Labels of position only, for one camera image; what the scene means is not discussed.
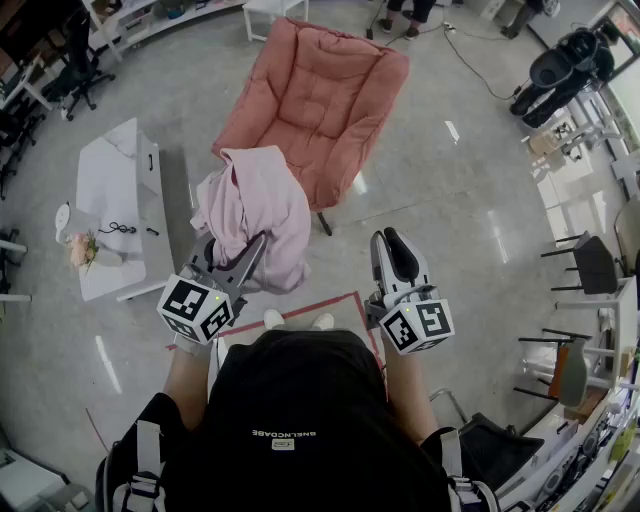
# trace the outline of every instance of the person's legs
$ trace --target person's legs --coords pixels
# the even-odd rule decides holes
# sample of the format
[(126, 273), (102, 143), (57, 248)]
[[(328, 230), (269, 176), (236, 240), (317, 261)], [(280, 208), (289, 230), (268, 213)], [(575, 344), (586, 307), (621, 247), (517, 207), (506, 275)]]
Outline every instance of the person's legs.
[(588, 80), (588, 78), (579, 75), (560, 84), (551, 96), (525, 115), (522, 120), (531, 128), (542, 126), (556, 110), (566, 107), (587, 84)]
[(535, 9), (529, 7), (527, 4), (524, 4), (522, 7), (520, 7), (520, 10), (518, 11), (518, 14), (516, 14), (516, 17), (511, 25), (509, 25), (508, 27), (503, 27), (500, 32), (507, 39), (514, 39), (518, 37), (520, 31), (527, 26), (527, 23), (529, 23), (536, 14), (537, 12)]
[(381, 20), (378, 20), (378, 25), (385, 34), (391, 32), (391, 27), (393, 26), (393, 20), (398, 15), (398, 13), (402, 10), (402, 4), (404, 0), (389, 0), (387, 4), (387, 17)]
[(405, 33), (405, 39), (412, 41), (420, 34), (420, 27), (429, 19), (429, 13), (435, 5), (436, 0), (413, 0), (413, 17), (411, 25)]
[(535, 101), (546, 92), (548, 92), (548, 89), (543, 89), (542, 87), (531, 84), (520, 93), (520, 95), (516, 98), (516, 101), (514, 101), (513, 104), (509, 107), (509, 111), (514, 116), (525, 115), (531, 108), (531, 105), (533, 105)]

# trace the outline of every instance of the black t-shirt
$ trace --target black t-shirt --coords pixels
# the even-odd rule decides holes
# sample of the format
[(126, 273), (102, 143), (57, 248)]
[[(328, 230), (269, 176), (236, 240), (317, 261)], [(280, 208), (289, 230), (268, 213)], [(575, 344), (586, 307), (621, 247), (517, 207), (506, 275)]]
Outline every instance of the black t-shirt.
[[(168, 511), (450, 508), (429, 456), (439, 444), (421, 449), (397, 426), (374, 357), (349, 331), (269, 331), (232, 346), (191, 434), (163, 394), (141, 419), (163, 433)], [(113, 452), (110, 494), (135, 457), (132, 427)]]

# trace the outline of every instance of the armchair cushion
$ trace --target armchair cushion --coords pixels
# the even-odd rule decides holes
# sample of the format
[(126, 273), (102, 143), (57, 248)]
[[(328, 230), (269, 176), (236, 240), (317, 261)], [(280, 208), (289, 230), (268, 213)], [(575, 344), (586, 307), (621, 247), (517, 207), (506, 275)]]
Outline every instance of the armchair cushion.
[(337, 204), (364, 165), (409, 72), (409, 59), (365, 39), (279, 18), (213, 144), (276, 145), (309, 206)]

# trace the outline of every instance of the white device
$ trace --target white device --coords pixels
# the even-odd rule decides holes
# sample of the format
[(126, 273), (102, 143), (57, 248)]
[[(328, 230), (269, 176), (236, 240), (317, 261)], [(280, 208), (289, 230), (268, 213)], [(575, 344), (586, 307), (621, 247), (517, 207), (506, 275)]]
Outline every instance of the white device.
[(453, 336), (449, 303), (431, 284), (427, 262), (393, 228), (371, 237), (371, 266), (378, 290), (365, 301), (367, 329), (380, 325), (400, 354), (434, 347)]
[(202, 345), (233, 320), (226, 293), (175, 274), (169, 276), (157, 311), (169, 329)]
[(213, 265), (210, 233), (196, 240), (180, 275), (169, 276), (156, 310), (167, 327), (191, 341), (208, 345), (246, 304), (242, 285), (251, 277), (266, 246), (264, 231), (224, 267)]

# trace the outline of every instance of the shelving unit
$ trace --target shelving unit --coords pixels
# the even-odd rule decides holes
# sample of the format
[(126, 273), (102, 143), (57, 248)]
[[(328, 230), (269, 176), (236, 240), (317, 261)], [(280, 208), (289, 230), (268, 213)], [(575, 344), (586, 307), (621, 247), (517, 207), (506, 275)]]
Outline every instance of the shelving unit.
[[(104, 28), (112, 38), (118, 36), (121, 38), (117, 44), (117, 48), (123, 50), (163, 30), (170, 29), (201, 16), (206, 16), (207, 14), (240, 6), (245, 2), (246, 0), (209, 0), (206, 5), (196, 9), (196, 2), (194, 0), (186, 0), (186, 10), (184, 14), (177, 18), (169, 19), (163, 12), (162, 7), (156, 5), (158, 0), (133, 0), (127, 2), (123, 9), (107, 19), (104, 22)], [(133, 20), (127, 20), (128, 17), (131, 17), (137, 11), (141, 11), (146, 7), (151, 7), (151, 11), (137, 18), (139, 23), (133, 23)]]

